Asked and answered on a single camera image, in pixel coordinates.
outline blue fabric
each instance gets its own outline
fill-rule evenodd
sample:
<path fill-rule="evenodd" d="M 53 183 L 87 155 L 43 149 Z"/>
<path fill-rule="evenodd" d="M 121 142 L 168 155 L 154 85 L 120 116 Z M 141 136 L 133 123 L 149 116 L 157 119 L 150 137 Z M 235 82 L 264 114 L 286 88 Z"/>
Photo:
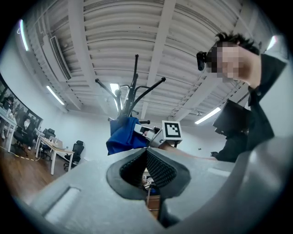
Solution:
<path fill-rule="evenodd" d="M 121 117 L 119 120 L 110 121 L 111 137 L 106 142 L 108 155 L 147 146 L 146 138 L 134 132 L 136 123 L 140 124 L 134 117 Z"/>

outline ceiling light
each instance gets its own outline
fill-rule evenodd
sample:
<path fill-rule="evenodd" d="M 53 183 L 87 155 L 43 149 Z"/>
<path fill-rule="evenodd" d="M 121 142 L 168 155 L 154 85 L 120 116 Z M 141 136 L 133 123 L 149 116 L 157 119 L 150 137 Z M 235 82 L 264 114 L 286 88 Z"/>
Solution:
<path fill-rule="evenodd" d="M 269 44 L 269 46 L 267 47 L 266 50 L 269 50 L 270 48 L 272 48 L 276 42 L 277 42 L 276 36 L 273 36 L 271 38 L 271 42 L 270 42 L 270 44 Z"/>
<path fill-rule="evenodd" d="M 51 90 L 50 86 L 47 86 L 47 89 L 50 91 L 51 94 L 53 94 L 53 96 L 62 104 L 64 105 L 64 103 L 59 99 L 59 97 L 57 97 L 57 95 Z"/>
<path fill-rule="evenodd" d="M 203 118 L 201 118 L 200 120 L 196 121 L 196 124 L 200 124 L 201 122 L 204 122 L 205 120 L 207 120 L 208 118 L 212 117 L 214 114 L 217 114 L 221 109 L 219 107 L 217 107 L 216 109 L 214 109 L 212 112 L 208 113 L 206 116 L 204 116 Z"/>
<path fill-rule="evenodd" d="M 27 41 L 26 41 L 25 36 L 24 36 L 23 20 L 20 20 L 20 32 L 21 32 L 22 42 L 23 42 L 24 48 L 26 49 L 26 51 L 28 51 Z"/>
<path fill-rule="evenodd" d="M 116 95 L 116 94 L 115 94 L 115 91 L 116 91 L 116 90 L 119 90 L 119 84 L 110 84 L 110 88 L 111 88 L 112 93 L 113 93 L 114 95 Z M 119 111 L 119 110 L 118 110 L 118 106 L 117 106 L 117 102 L 116 102 L 116 100 L 114 100 L 114 101 L 115 101 L 115 105 L 116 105 L 117 111 Z"/>

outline ceiling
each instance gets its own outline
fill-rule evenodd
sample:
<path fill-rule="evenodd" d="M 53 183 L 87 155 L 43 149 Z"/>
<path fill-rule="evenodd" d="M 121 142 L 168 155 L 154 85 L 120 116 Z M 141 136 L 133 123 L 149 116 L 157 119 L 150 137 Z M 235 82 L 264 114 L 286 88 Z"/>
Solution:
<path fill-rule="evenodd" d="M 139 54 L 137 85 L 151 86 L 162 77 L 166 82 L 136 105 L 134 116 L 189 122 L 228 98 L 243 106 L 248 98 L 243 82 L 223 83 L 200 72 L 196 54 L 208 51 L 222 31 L 253 37 L 261 51 L 274 34 L 263 13 L 245 0 L 44 0 L 24 21 L 45 75 L 40 79 L 47 79 L 67 110 L 115 117 L 113 99 L 94 80 L 130 85 Z M 45 35 L 58 38 L 70 80 L 52 72 L 42 48 Z"/>

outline white desk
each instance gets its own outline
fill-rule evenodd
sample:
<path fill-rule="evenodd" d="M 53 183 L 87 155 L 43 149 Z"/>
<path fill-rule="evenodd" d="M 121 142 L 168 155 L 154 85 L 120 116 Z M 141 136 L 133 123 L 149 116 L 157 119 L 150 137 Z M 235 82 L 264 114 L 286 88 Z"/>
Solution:
<path fill-rule="evenodd" d="M 52 165 L 51 165 L 51 175 L 54 175 L 54 165 L 55 165 L 55 159 L 56 159 L 56 153 L 57 152 L 62 152 L 62 153 L 66 153 L 66 154 L 70 154 L 70 160 L 69 160 L 69 166 L 68 166 L 68 171 L 71 170 L 71 164 L 72 164 L 72 157 L 74 152 L 70 151 L 70 150 L 61 150 L 61 149 L 57 149 L 53 146 L 53 142 L 50 142 L 48 139 L 41 137 L 40 136 L 40 140 L 38 141 L 38 145 L 37 145 L 37 152 L 36 152 L 36 158 L 38 157 L 38 150 L 40 148 L 40 143 L 44 142 L 47 146 L 49 146 L 52 149 L 52 154 L 53 157 L 51 155 L 51 159 L 52 159 Z"/>
<path fill-rule="evenodd" d="M 40 140 L 40 137 L 44 137 L 45 134 L 42 133 L 41 131 L 39 131 L 37 128 L 35 128 L 35 131 L 36 131 L 36 133 L 38 135 L 37 142 L 36 142 L 36 146 L 35 146 L 35 149 L 36 149 L 37 148 L 37 145 L 38 145 L 38 141 Z"/>
<path fill-rule="evenodd" d="M 12 138 L 13 138 L 13 133 L 15 131 L 15 128 L 17 126 L 17 123 L 16 123 L 15 118 L 11 119 L 11 118 L 7 117 L 6 116 L 6 113 L 7 113 L 7 111 L 5 109 L 3 109 L 3 108 L 0 107 L 0 117 L 2 119 L 4 119 L 6 122 L 9 123 L 8 130 L 7 130 L 7 135 L 6 135 L 7 137 L 8 137 L 8 133 L 10 131 L 10 128 L 12 126 L 12 132 L 11 132 L 10 138 L 8 139 L 8 152 L 10 152 L 10 147 L 11 147 L 11 142 L 12 142 Z"/>

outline wooden floor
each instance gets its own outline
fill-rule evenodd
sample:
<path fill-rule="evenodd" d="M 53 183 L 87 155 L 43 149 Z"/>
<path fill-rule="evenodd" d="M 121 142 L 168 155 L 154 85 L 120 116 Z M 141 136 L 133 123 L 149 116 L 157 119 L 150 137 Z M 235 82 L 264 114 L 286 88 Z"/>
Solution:
<path fill-rule="evenodd" d="M 6 142 L 2 141 L 1 138 L 0 146 L 7 147 Z M 32 147 L 32 150 L 26 148 L 28 157 L 26 157 L 21 149 L 16 149 L 13 146 L 11 146 L 11 152 L 24 158 L 36 159 L 36 150 L 34 147 Z M 63 169 L 63 164 L 64 161 L 57 156 L 54 175 L 51 175 L 51 161 L 49 157 L 46 160 L 39 159 L 38 161 L 31 161 L 16 157 L 8 153 L 7 150 L 0 148 L 0 170 L 11 191 L 11 195 L 20 198 L 27 204 L 46 185 L 66 173 Z M 159 196 L 151 196 L 148 208 L 159 208 Z M 157 218 L 158 211 L 151 211 L 151 213 Z"/>

